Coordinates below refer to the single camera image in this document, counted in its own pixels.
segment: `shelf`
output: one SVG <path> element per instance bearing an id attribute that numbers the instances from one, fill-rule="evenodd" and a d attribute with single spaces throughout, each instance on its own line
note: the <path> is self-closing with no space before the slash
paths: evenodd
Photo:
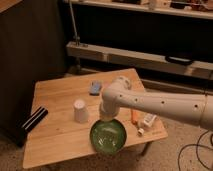
<path id="1" fill-rule="evenodd" d="M 150 9 L 148 5 L 149 1 L 147 0 L 146 0 L 146 3 L 141 3 L 139 5 L 111 2 L 111 0 L 72 0 L 73 4 L 79 4 L 79 5 L 90 5 L 90 6 L 97 6 L 97 7 L 106 7 L 106 8 L 114 8 L 114 9 L 130 10 L 130 11 L 141 11 L 141 12 L 150 12 L 150 13 L 213 20 L 213 12 L 192 11 L 187 8 L 174 9 L 170 7 L 170 2 L 171 1 L 157 0 L 156 7 L 154 9 Z"/>

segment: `concrete floor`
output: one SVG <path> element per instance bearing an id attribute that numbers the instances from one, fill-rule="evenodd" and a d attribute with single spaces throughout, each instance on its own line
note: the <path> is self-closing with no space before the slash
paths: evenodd
<path id="1" fill-rule="evenodd" d="M 146 156 L 140 153 L 144 145 L 133 146 L 120 151 L 115 156 L 103 156 L 100 154 L 79 159 L 64 161 L 49 167 L 38 167 L 28 171 L 176 171 L 178 170 L 177 157 L 182 146 L 196 143 L 199 135 L 205 130 L 189 126 L 176 121 L 162 118 L 168 131 L 168 138 L 154 142 Z M 209 135 L 201 141 L 209 145 Z M 24 148 L 17 148 L 4 137 L 0 136 L 0 171 L 21 171 Z M 213 153 L 200 149 L 200 157 L 209 167 L 213 163 Z M 187 148 L 181 155 L 182 171 L 206 170 L 197 161 L 195 147 Z"/>

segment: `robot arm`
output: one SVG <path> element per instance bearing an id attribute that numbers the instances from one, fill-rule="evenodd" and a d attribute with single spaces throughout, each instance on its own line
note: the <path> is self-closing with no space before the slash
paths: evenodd
<path id="1" fill-rule="evenodd" d="M 120 107 L 156 114 L 213 131 L 213 96 L 132 91 L 128 78 L 118 77 L 102 93 L 100 119 L 112 120 Z"/>

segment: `cable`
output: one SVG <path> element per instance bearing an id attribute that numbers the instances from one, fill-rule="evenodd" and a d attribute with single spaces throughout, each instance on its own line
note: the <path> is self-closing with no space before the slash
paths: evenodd
<path id="1" fill-rule="evenodd" d="M 205 131 L 203 134 L 200 135 L 200 137 L 198 138 L 198 141 L 196 144 L 187 144 L 185 146 L 183 146 L 178 154 L 178 170 L 181 171 L 181 166 L 180 166 L 180 157 L 181 157 L 181 153 L 188 147 L 196 147 L 196 156 L 197 156 L 197 159 L 198 161 L 201 163 L 201 165 L 206 168 L 207 170 L 210 170 L 210 168 L 208 166 L 206 166 L 202 160 L 200 159 L 199 157 L 199 154 L 198 154 L 198 147 L 201 147 L 201 148 L 205 148 L 205 149 L 208 149 L 210 151 L 213 151 L 213 148 L 211 147 L 208 147 L 208 146 L 205 146 L 205 145 L 202 145 L 202 144 L 199 144 L 201 139 L 203 138 L 204 135 L 206 135 L 207 133 L 209 133 L 210 131 Z M 211 134 L 210 136 L 210 143 L 211 145 L 213 146 L 213 134 Z"/>
<path id="2" fill-rule="evenodd" d="M 198 161 L 200 162 L 200 164 L 201 164 L 203 167 L 205 167 L 207 170 L 210 170 L 210 168 L 209 168 L 208 166 L 206 166 L 206 165 L 202 162 L 202 160 L 200 159 L 200 156 L 199 156 L 199 154 L 198 154 L 198 146 L 200 145 L 200 140 L 202 139 L 202 137 L 203 137 L 204 135 L 208 134 L 209 132 L 210 132 L 210 131 L 204 132 L 204 133 L 198 138 L 198 140 L 197 140 L 197 146 L 196 146 L 196 156 L 197 156 L 197 159 L 198 159 Z"/>
<path id="3" fill-rule="evenodd" d="M 210 135 L 210 144 L 211 144 L 212 147 L 213 147 L 213 134 Z"/>

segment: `white cup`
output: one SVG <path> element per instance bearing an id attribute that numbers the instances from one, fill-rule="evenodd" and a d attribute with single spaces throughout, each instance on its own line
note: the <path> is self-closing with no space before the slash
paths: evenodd
<path id="1" fill-rule="evenodd" d="M 78 123 L 88 122 L 89 113 L 86 108 L 85 102 L 82 99 L 77 99 L 74 102 L 74 119 Z"/>

